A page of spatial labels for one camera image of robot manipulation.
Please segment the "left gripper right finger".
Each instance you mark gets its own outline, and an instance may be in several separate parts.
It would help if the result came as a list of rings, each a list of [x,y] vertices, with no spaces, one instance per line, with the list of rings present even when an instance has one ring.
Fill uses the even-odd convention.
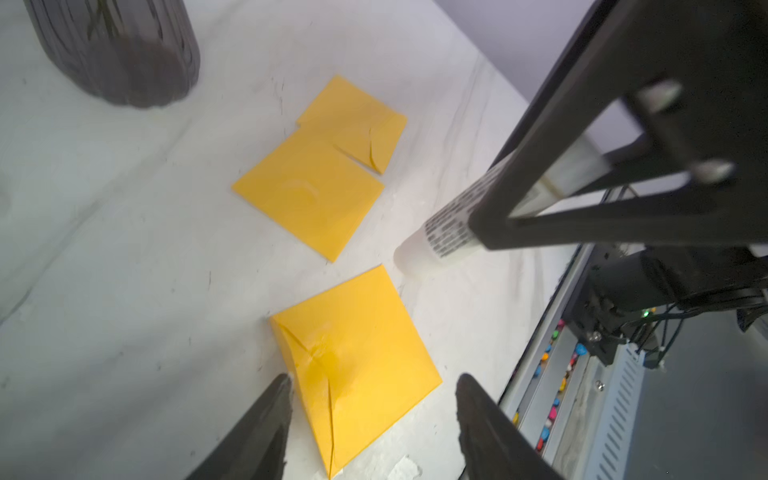
[[[559,480],[476,379],[456,386],[459,443],[470,479]]]

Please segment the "white glue stick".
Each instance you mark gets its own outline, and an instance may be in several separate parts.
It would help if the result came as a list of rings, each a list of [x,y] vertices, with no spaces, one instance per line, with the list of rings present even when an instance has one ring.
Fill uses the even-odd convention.
[[[479,250],[481,242],[469,227],[470,215],[511,158],[507,155],[491,167],[409,236],[394,252],[395,266],[407,276],[421,278]],[[609,162],[590,140],[581,137],[528,189],[511,215],[538,214],[609,170]]]

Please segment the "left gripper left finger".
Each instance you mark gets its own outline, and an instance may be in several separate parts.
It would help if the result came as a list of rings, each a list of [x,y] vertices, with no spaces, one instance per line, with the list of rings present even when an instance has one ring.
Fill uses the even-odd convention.
[[[188,479],[281,479],[292,399],[290,376],[278,375]]]

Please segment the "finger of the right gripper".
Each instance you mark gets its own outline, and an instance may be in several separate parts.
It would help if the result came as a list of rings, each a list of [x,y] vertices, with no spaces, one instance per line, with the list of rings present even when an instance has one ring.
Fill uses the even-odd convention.
[[[609,151],[588,192],[687,173],[655,195],[516,218],[513,210],[612,103],[638,138]],[[470,215],[490,250],[573,243],[767,240],[767,5],[598,1],[498,156]]]

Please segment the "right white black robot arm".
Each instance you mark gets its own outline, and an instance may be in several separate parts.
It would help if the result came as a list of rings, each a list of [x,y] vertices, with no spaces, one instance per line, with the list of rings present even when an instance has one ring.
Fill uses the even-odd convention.
[[[581,193],[685,173],[657,194],[514,217],[524,196],[612,103],[640,133],[610,151]],[[490,250],[638,244],[600,260],[566,321],[611,363],[656,323],[767,310],[767,5],[763,1],[598,1],[510,135],[500,173],[470,215]]]

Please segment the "yellow envelope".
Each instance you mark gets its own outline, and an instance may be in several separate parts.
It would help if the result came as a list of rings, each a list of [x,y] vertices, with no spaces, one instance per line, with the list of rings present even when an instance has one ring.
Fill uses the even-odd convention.
[[[336,75],[298,118],[297,125],[320,134],[342,153],[383,174],[407,117]]]
[[[384,266],[269,321],[328,478],[442,383]]]
[[[319,134],[299,129],[232,189],[334,262],[384,185]]]

